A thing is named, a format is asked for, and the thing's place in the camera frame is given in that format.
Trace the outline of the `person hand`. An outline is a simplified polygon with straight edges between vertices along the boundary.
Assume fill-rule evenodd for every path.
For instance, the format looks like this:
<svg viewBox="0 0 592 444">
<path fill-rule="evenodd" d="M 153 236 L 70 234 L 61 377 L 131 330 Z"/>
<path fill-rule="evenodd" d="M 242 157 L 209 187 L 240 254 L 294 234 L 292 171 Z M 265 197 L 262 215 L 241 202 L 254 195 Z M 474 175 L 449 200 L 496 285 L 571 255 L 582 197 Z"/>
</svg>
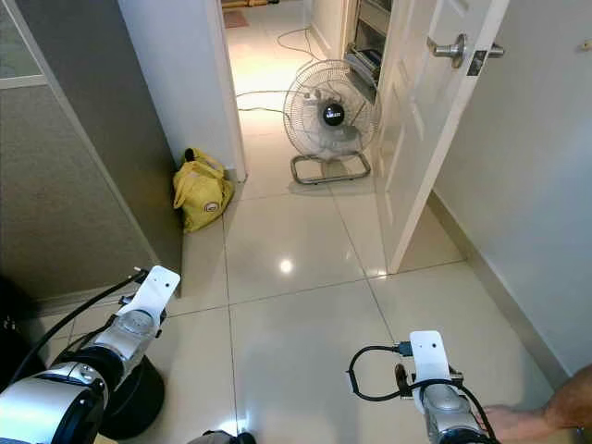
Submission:
<svg viewBox="0 0 592 444">
<path fill-rule="evenodd" d="M 544 409 L 513 409 L 511 406 L 486 407 L 486 426 L 500 440 L 521 441 L 541 439 L 558 431 L 547 419 Z"/>
</svg>

